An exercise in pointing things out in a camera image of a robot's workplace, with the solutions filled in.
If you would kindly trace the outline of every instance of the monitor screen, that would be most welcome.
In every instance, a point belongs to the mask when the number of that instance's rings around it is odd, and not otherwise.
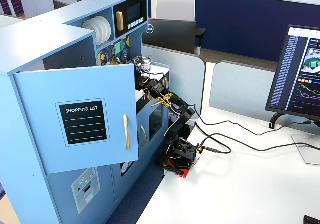
[[[290,26],[267,111],[320,120],[320,29]]]

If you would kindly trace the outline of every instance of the oven window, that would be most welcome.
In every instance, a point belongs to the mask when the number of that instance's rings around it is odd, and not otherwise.
[[[128,23],[132,23],[136,19],[141,18],[142,12],[141,12],[141,4],[135,4],[128,8]]]
[[[150,141],[157,134],[163,125],[163,105],[159,105],[157,109],[149,117]]]

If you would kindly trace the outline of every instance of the dell monitor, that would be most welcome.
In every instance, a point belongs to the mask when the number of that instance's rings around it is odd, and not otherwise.
[[[320,28],[289,26],[265,109],[320,121]],[[317,135],[292,138],[320,148]],[[320,151],[298,149],[306,163],[320,165]]]
[[[149,18],[142,43],[179,52],[195,54],[196,21]]]
[[[64,7],[68,6],[68,5],[69,4],[64,3],[62,1],[53,0],[53,6],[54,6],[55,10],[60,9],[60,8],[64,8]]]

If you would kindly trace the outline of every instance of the white chair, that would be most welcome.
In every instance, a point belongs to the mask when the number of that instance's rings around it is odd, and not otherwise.
[[[195,21],[196,1],[195,0],[157,0],[155,19],[174,21]],[[199,45],[196,53],[200,55],[201,41],[205,38],[207,29],[199,28],[195,36],[199,38]]]

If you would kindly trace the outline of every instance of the white plate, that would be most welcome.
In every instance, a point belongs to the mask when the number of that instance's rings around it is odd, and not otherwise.
[[[82,28],[89,29],[89,30],[93,29],[95,32],[95,44],[97,46],[100,46],[102,44],[102,38],[103,38],[102,27],[98,25],[93,18],[90,20],[87,20],[82,25]]]
[[[111,37],[111,25],[110,25],[109,21],[107,19],[105,19],[103,16],[96,16],[95,18],[100,19],[104,23],[106,31],[107,31],[105,41],[108,41]]]
[[[102,29],[102,43],[104,43],[107,40],[107,29],[106,29],[106,25],[104,24],[104,22],[102,20],[100,20],[99,18],[93,18],[93,20],[95,21],[95,23],[97,25],[99,25]]]

